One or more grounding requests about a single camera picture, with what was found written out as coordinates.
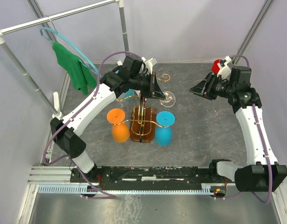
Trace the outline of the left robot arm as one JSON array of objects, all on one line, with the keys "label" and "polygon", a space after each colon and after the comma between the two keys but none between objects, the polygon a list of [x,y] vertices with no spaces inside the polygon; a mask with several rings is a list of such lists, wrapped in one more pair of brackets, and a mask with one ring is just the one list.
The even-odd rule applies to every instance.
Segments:
[{"label": "left robot arm", "polygon": [[143,98],[164,99],[153,72],[155,64],[155,58],[145,60],[128,54],[121,65],[103,75],[94,91],[77,108],[62,119],[53,118],[50,122],[52,140],[79,167],[86,182],[93,182],[97,171],[81,134],[103,108],[128,90],[139,91]]}]

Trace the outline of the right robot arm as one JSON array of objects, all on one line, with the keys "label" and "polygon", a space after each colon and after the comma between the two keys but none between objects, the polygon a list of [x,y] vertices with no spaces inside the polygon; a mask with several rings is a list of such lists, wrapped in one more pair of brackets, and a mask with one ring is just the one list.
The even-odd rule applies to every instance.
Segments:
[{"label": "right robot arm", "polygon": [[240,192],[274,192],[287,177],[286,165],[280,165],[270,146],[263,122],[259,94],[251,87],[251,68],[234,66],[229,79],[210,71],[190,92],[215,100],[226,98],[242,129],[247,162],[239,166],[229,160],[216,159],[208,178],[219,182],[224,177],[233,181]]}]

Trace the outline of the red wine glass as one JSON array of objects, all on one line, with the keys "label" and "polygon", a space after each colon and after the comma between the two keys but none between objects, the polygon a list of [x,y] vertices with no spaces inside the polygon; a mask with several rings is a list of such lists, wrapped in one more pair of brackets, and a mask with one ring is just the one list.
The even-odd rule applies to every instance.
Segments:
[{"label": "red wine glass", "polygon": [[219,70],[220,70],[220,61],[221,59],[216,59],[212,65],[212,68],[211,68],[211,71],[214,72],[214,73],[218,73]]}]

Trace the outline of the clear wine glass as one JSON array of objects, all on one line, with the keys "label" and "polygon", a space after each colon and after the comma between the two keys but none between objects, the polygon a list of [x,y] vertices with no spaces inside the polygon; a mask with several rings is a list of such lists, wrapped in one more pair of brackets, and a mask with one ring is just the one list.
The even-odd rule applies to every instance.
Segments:
[{"label": "clear wine glass", "polygon": [[176,103],[175,95],[170,91],[164,91],[165,99],[160,100],[160,104],[164,107],[170,108],[173,107]]}]

